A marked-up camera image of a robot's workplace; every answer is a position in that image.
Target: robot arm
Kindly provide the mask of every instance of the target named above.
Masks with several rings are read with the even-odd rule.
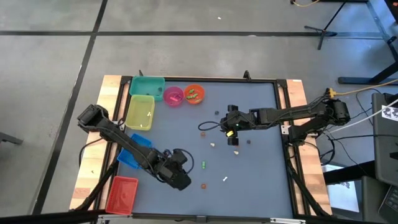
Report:
[[[191,184],[191,179],[182,167],[187,161],[182,149],[174,149],[173,153],[168,150],[162,153],[157,149],[138,145],[108,119],[108,112],[99,105],[89,105],[79,115],[78,120],[79,127],[87,133],[99,131],[99,135],[106,141],[122,145],[134,156],[138,164],[156,179],[179,190]]]
[[[289,143],[302,144],[307,134],[317,132],[329,124],[345,125],[350,121],[347,105],[340,100],[319,100],[304,106],[277,110],[274,108],[250,109],[243,113],[235,105],[228,105],[228,112],[220,121],[221,131],[228,137],[228,145],[239,144],[238,131],[262,130],[281,122],[313,118],[301,126],[289,128]]]

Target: orange bowl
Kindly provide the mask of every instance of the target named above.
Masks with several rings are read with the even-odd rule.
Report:
[[[187,96],[193,96],[194,94],[198,94],[197,97],[187,99]],[[188,101],[190,104],[198,104],[203,101],[205,98],[205,89],[199,85],[199,84],[191,84],[187,86],[184,90],[184,98]]]

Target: concrete floor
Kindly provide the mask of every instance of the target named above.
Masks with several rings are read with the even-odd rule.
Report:
[[[384,1],[372,4],[386,32],[396,35]],[[92,30],[100,5],[101,0],[0,0],[0,30]],[[339,6],[322,2],[300,8],[288,0],[113,0],[100,30],[304,32],[304,25],[324,27]],[[365,4],[347,4],[330,30],[379,32]],[[21,146],[0,147],[0,216],[28,213],[88,39],[0,36],[0,131],[25,139]],[[44,212],[68,210],[78,151],[87,137],[76,126],[76,117],[96,102],[103,75],[137,75],[141,69],[155,76],[241,77],[249,70],[253,78],[302,79],[311,101],[327,87],[339,92],[361,88],[337,84],[339,76],[371,77],[394,61],[380,39],[327,39],[321,51],[317,44],[311,37],[97,37]],[[396,87],[380,90],[396,93]],[[359,96],[365,108],[371,106],[370,94]],[[361,112],[354,95],[340,99],[351,115]],[[363,122],[335,137],[369,133],[371,125]],[[321,152],[330,149],[325,138],[317,143]],[[343,144],[356,162],[374,158],[371,138]],[[339,145],[334,161],[353,164]]]

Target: yellow bin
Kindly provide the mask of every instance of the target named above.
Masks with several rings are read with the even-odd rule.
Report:
[[[135,130],[150,130],[152,118],[154,117],[154,110],[155,98],[153,96],[131,96],[126,126]]]

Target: yellow cable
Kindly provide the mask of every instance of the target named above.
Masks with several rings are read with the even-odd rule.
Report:
[[[306,5],[300,5],[299,3],[295,2],[295,1],[292,1],[292,3],[295,4],[295,5],[298,6],[298,7],[309,7],[309,6],[311,6],[312,4],[317,3],[318,1],[321,1],[321,0],[316,0],[315,2],[311,2],[310,4],[306,4]]]
[[[332,88],[330,88],[330,97],[333,98],[334,96],[348,95],[348,94],[356,93],[356,92],[359,92],[359,91],[368,90],[368,89],[370,89],[370,88],[385,86],[385,85],[394,83],[394,82],[396,82],[396,81],[398,81],[398,79],[393,80],[393,81],[389,81],[389,82],[386,82],[386,83],[383,83],[383,84],[380,84],[380,85],[369,86],[369,87],[366,87],[366,88],[362,88],[362,89],[358,89],[358,90],[353,90],[353,91],[348,91],[348,92],[345,92],[345,93],[337,93],[337,92],[333,91]]]

